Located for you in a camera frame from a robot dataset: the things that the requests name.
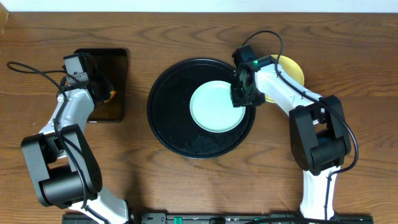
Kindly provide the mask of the pale green plate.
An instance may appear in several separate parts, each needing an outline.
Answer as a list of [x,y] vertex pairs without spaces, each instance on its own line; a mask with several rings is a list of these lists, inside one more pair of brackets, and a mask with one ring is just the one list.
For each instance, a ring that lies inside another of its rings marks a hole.
[[237,127],[245,107],[233,106],[231,84],[221,80],[200,85],[190,99],[190,114],[199,127],[212,133],[224,133]]

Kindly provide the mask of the orange and green sponge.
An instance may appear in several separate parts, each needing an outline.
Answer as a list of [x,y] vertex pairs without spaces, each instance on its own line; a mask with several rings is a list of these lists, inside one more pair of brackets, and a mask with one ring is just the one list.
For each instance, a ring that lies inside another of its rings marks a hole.
[[111,90],[111,91],[109,92],[109,96],[107,97],[107,99],[104,100],[104,103],[107,103],[107,102],[109,102],[110,100],[112,100],[112,99],[114,98],[115,94],[116,94],[116,91],[115,91],[115,90]]

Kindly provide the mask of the yellow plate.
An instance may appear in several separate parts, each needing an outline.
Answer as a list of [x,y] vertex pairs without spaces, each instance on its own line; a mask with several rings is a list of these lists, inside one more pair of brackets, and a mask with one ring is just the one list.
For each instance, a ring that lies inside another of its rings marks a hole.
[[[304,86],[304,74],[300,66],[291,58],[286,57],[284,55],[280,56],[279,65],[282,66],[283,70],[288,74],[291,78],[293,78],[297,83]],[[274,77],[276,78],[275,70],[271,69],[270,73],[266,75],[267,79]],[[275,104],[276,102],[267,94],[265,94],[265,99],[268,103]]]

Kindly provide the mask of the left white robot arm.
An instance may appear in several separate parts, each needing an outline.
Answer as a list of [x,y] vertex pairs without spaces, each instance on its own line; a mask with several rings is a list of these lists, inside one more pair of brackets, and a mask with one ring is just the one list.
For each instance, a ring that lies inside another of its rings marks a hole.
[[45,207],[69,208],[96,223],[132,223],[128,203],[103,186],[102,174],[84,130],[90,114],[116,94],[94,56],[76,52],[64,57],[65,77],[57,106],[38,134],[21,149],[38,201]]

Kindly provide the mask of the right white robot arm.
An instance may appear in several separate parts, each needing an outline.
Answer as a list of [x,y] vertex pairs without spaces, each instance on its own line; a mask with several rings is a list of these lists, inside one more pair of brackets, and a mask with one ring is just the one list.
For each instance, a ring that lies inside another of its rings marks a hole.
[[283,56],[258,57],[244,45],[232,58],[233,106],[260,106],[270,98],[289,117],[292,155],[303,170],[300,212],[305,218],[332,220],[336,175],[351,151],[341,101],[306,89],[292,77],[297,67],[283,64]]

